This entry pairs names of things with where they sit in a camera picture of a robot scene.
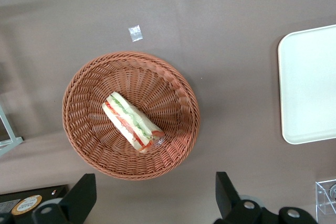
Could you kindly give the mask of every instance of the plastic tray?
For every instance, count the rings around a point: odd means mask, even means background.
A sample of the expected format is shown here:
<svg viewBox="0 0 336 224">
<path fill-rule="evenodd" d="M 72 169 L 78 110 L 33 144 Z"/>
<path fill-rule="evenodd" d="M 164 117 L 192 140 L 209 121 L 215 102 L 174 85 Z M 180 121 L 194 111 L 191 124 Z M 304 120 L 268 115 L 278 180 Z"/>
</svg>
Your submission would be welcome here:
<svg viewBox="0 0 336 224">
<path fill-rule="evenodd" d="M 284 139 L 336 138 L 336 25 L 288 34 L 278 56 Z"/>
</svg>

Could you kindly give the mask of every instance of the small plastic piece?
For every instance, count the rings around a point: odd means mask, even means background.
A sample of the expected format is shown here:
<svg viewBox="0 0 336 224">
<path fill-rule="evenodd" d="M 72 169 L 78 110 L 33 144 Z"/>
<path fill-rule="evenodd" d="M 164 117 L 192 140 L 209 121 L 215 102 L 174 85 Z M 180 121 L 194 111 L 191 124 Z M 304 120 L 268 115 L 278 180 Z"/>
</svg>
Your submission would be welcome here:
<svg viewBox="0 0 336 224">
<path fill-rule="evenodd" d="M 117 92 L 107 97 L 102 108 L 120 133 L 139 152 L 146 153 L 164 141 L 164 132 Z"/>
<path fill-rule="evenodd" d="M 133 42 L 143 39 L 139 25 L 128 28 L 128 31 L 130 31 Z"/>
</svg>

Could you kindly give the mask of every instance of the tomato slice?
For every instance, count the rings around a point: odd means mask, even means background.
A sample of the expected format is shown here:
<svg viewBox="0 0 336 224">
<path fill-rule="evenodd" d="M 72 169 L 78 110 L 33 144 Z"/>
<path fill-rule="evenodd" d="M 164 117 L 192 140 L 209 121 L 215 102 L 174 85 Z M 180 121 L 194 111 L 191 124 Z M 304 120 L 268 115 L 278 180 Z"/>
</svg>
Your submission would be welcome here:
<svg viewBox="0 0 336 224">
<path fill-rule="evenodd" d="M 164 132 L 162 132 L 162 131 L 152 131 L 152 135 L 157 136 L 157 137 L 163 137 Z"/>
<path fill-rule="evenodd" d="M 111 110 L 111 112 L 118 118 L 118 120 L 121 122 L 121 124 L 130 132 L 133 134 L 134 138 L 139 142 L 139 144 L 142 146 L 142 148 L 140 150 L 143 150 L 146 146 L 143 144 L 143 142 L 141 141 L 141 139 L 139 138 L 139 136 L 135 133 L 135 131 L 132 129 L 132 127 L 130 126 L 130 124 L 124 119 L 122 118 L 122 116 L 120 114 L 118 114 L 117 111 L 115 111 L 114 108 L 112 108 L 112 106 L 109 104 L 109 102 L 105 102 L 106 106 Z"/>
</svg>

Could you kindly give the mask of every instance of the woven basket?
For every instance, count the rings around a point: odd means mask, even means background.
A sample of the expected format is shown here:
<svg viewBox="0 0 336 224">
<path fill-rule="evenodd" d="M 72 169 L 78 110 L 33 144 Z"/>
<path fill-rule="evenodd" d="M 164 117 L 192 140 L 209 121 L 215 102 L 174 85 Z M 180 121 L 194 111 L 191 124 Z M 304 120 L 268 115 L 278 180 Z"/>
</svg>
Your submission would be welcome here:
<svg viewBox="0 0 336 224">
<path fill-rule="evenodd" d="M 119 92 L 166 134 L 165 142 L 139 153 L 114 127 L 101 108 Z M 63 126 L 76 152 L 97 170 L 121 179 L 161 176 L 192 150 L 199 129 L 195 95 L 167 62 L 142 52 L 116 52 L 84 65 L 63 99 Z"/>
</svg>

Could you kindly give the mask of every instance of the metal frame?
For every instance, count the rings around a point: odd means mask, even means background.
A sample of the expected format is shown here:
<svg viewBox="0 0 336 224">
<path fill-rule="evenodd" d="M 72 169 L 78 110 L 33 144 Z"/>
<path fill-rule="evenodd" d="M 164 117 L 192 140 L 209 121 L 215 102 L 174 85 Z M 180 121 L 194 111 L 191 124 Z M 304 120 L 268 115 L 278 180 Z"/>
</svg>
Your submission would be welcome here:
<svg viewBox="0 0 336 224">
<path fill-rule="evenodd" d="M 13 149 L 15 146 L 19 145 L 20 143 L 23 142 L 22 137 L 16 137 L 14 135 L 14 132 L 12 130 L 12 127 L 10 126 L 7 117 L 5 115 L 4 110 L 1 107 L 0 104 L 0 118 L 1 121 L 3 122 L 5 129 L 7 131 L 7 134 L 9 136 L 8 140 L 0 141 L 0 156 L 4 155 L 6 152 L 10 151 Z"/>
</svg>

